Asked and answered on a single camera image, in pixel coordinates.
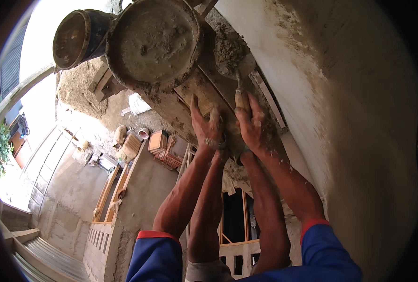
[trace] shirt sleeve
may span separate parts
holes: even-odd
[[[140,231],[126,282],[182,282],[182,250],[177,238],[164,232]]]
[[[326,220],[315,220],[302,230],[303,265],[331,268],[344,273],[349,281],[360,281],[360,268],[350,258]]]

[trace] red sleeve trim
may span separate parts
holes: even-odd
[[[178,242],[179,246],[181,247],[181,243],[179,240],[173,236],[172,234],[161,232],[161,231],[152,231],[152,230],[143,230],[138,233],[137,239],[140,238],[172,238],[176,242]]]
[[[305,235],[306,231],[308,231],[311,227],[313,227],[314,225],[317,225],[317,224],[330,225],[330,223],[325,219],[311,219],[310,221],[308,221],[308,223],[306,223],[305,226],[303,226],[302,237],[300,237],[300,245],[303,242],[303,236]]]

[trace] blue shirt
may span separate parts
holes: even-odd
[[[237,281],[361,281],[360,268],[327,221],[315,220],[302,232],[302,266],[265,271]],[[182,282],[182,250],[168,233],[141,231],[134,246],[126,282]]]

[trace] dirty hand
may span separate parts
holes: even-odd
[[[248,99],[253,117],[250,119],[246,111],[240,107],[235,108],[234,113],[240,126],[243,141],[253,153],[257,154],[259,150],[266,147],[263,138],[265,114],[256,97],[248,93]]]
[[[194,94],[190,105],[192,126],[198,139],[198,150],[214,153],[222,138],[220,130],[220,111],[217,106],[212,108],[209,121],[201,115],[198,107],[198,97]]]

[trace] corrugated metal roof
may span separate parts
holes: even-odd
[[[38,269],[34,268],[31,264],[20,256],[18,253],[13,254],[14,260],[18,263],[21,271],[30,282],[55,282],[48,276],[41,273]]]
[[[77,281],[89,281],[82,261],[65,254],[42,238],[37,237],[27,241],[24,245],[56,271],[62,272]]]
[[[20,83],[21,49],[28,22],[20,28],[0,68],[0,92],[2,98]]]

